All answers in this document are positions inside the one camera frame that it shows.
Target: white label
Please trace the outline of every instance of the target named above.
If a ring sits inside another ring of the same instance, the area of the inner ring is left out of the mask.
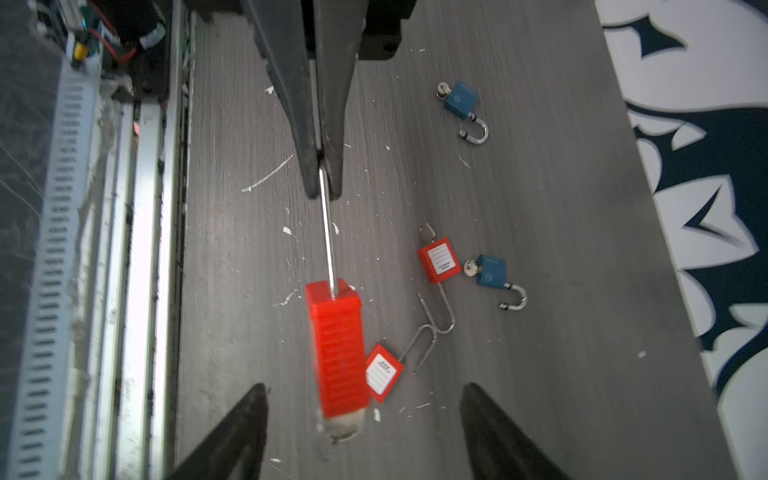
[[[453,255],[451,255],[451,250],[448,248],[447,243],[438,245],[427,253],[429,254],[429,259],[432,261],[432,266],[435,267],[435,272],[437,272],[438,275],[445,273],[456,266],[456,262],[453,261]]]
[[[377,395],[381,395],[386,390],[387,385],[392,381],[392,377],[395,376],[397,370],[386,361],[381,353],[377,353],[375,359],[368,365],[366,369],[366,380],[368,386],[376,392]]]

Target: white paint speck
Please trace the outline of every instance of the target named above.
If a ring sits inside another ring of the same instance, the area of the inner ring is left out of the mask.
[[[286,164],[288,163],[288,160],[290,160],[291,158],[293,158],[293,155],[291,155],[290,157],[286,158],[286,160],[283,163],[281,163],[276,169],[272,170],[272,172],[269,175],[267,175],[266,177],[264,177],[261,180],[257,181],[255,184],[251,185],[250,187],[242,189],[241,192],[250,192],[254,188],[256,188],[259,185],[261,185],[262,183],[266,182],[266,179],[268,179],[269,177],[272,177],[274,174],[277,173],[277,171],[279,169],[285,167]]]
[[[280,303],[273,303],[272,306],[285,306],[285,305],[288,305],[288,302],[290,301],[291,297],[296,295],[296,292],[298,292],[298,291],[299,291],[298,289],[293,289],[293,292],[288,294],[288,296],[286,297],[285,301],[280,302]]]

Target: blue padlock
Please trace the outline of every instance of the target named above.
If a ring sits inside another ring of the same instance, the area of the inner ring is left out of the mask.
[[[457,81],[456,85],[453,86],[453,89],[451,89],[445,82],[441,82],[437,86],[437,98],[445,101],[443,106],[448,108],[457,117],[462,120],[469,118],[482,127],[483,136],[480,138],[475,138],[464,130],[458,132],[459,137],[474,145],[480,145],[488,139],[488,125],[485,124],[481,118],[478,118],[477,115],[472,113],[472,109],[480,98],[480,94],[477,91],[461,81]]]
[[[464,263],[464,274],[475,277],[475,282],[479,286],[499,290],[514,290],[520,294],[520,303],[517,305],[511,305],[507,302],[499,303],[498,308],[502,310],[520,310],[528,303],[528,294],[525,289],[507,281],[507,263],[500,258],[481,255],[477,260]]]
[[[475,276],[475,282],[479,286],[488,288],[498,288],[500,290],[508,288],[507,282],[507,263],[496,257],[481,255],[475,260],[481,271]]]

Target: red wire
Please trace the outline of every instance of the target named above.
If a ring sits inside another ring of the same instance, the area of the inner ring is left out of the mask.
[[[106,25],[107,28],[109,28],[109,30],[114,34],[115,37],[119,37],[120,35],[118,35],[118,31],[114,29],[112,24],[109,22],[109,20],[107,20],[107,17],[104,16],[101,10],[99,10],[99,8],[96,5],[94,5],[93,2],[89,2],[89,4],[91,5],[91,8],[94,9],[94,12],[96,12],[98,16],[101,18],[101,21],[104,23],[104,25]]]
[[[101,36],[101,34],[100,34],[98,31],[96,31],[95,29],[91,28],[91,29],[89,29],[89,30],[88,30],[88,32],[89,32],[91,35],[93,35],[94,37],[96,37],[96,38],[97,38],[97,39],[98,39],[98,40],[101,42],[101,44],[102,44],[102,45],[103,45],[103,46],[104,46],[104,47],[105,47],[107,50],[109,50],[109,53],[111,53],[111,54],[112,54],[112,56],[114,57],[114,59],[115,59],[115,60],[117,60],[117,61],[118,61],[118,63],[125,63],[126,61],[128,61],[128,60],[131,60],[131,59],[133,58],[133,56],[134,56],[134,55],[136,55],[136,48],[133,48],[133,49],[132,49],[131,51],[129,51],[127,54],[125,54],[125,55],[123,55],[123,56],[120,56],[120,55],[118,55],[118,53],[117,53],[117,52],[114,50],[114,47],[112,46],[112,44],[111,44],[109,41],[107,41],[107,39],[106,39],[106,38],[102,37],[102,36]]]

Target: gray table surface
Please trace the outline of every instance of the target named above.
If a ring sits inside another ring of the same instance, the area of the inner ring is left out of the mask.
[[[293,154],[290,128],[247,23],[197,33],[177,460],[265,382],[263,478],[471,478],[458,401],[477,382],[573,478],[735,477],[590,2],[421,0],[395,58],[357,66],[332,215],[366,348],[399,354],[417,292],[445,319],[416,256],[427,221],[462,261],[506,259],[529,303],[446,281],[454,331],[331,452],[303,298],[326,272],[320,205],[295,158],[242,191]],[[481,147],[435,99],[456,79],[481,93]]]

